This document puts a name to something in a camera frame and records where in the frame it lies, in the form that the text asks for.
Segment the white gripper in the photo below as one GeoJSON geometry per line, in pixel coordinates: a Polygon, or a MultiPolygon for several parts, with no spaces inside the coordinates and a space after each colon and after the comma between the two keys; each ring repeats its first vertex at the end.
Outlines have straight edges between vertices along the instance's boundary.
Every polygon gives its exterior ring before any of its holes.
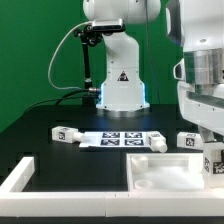
{"type": "Polygon", "coordinates": [[[197,95],[194,85],[186,82],[184,60],[175,65],[173,75],[182,117],[199,126],[204,143],[224,142],[224,84],[213,87],[212,95],[197,95]]]}

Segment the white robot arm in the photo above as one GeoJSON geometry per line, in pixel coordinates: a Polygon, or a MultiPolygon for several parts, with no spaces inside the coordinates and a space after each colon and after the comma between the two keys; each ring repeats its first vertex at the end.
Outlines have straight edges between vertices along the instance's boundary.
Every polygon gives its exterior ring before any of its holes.
{"type": "MultiPolygon", "coordinates": [[[[152,21],[161,0],[83,0],[89,29],[103,36],[107,77],[101,85],[101,111],[133,113],[147,108],[139,78],[139,45],[127,24],[152,21]]],[[[196,124],[203,140],[224,136],[224,0],[169,0],[166,34],[183,48],[173,68],[181,115],[196,124]]]]}

